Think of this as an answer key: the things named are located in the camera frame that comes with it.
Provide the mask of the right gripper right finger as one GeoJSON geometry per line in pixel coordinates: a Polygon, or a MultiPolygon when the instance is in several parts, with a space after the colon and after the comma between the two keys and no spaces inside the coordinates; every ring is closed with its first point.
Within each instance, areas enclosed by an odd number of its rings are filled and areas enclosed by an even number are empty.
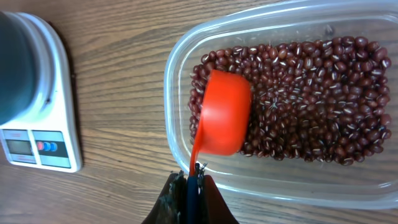
{"type": "Polygon", "coordinates": [[[200,223],[238,224],[239,222],[228,208],[212,176],[205,174],[206,164],[197,164],[200,186],[200,223]]]}

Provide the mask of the red scoop with blue handle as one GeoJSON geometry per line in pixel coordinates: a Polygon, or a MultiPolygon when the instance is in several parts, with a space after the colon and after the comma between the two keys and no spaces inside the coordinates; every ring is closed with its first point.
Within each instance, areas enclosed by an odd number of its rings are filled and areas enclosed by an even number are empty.
{"type": "Polygon", "coordinates": [[[212,70],[205,90],[187,180],[186,222],[200,223],[199,153],[230,156],[243,145],[251,110],[251,85],[240,75],[212,70]]]}

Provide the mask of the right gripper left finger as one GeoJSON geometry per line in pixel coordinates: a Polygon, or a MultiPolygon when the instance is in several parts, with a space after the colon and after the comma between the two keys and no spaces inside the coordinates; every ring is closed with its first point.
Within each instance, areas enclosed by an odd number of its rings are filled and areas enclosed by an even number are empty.
{"type": "Polygon", "coordinates": [[[171,173],[142,224],[185,223],[186,186],[184,171],[171,173]]]}

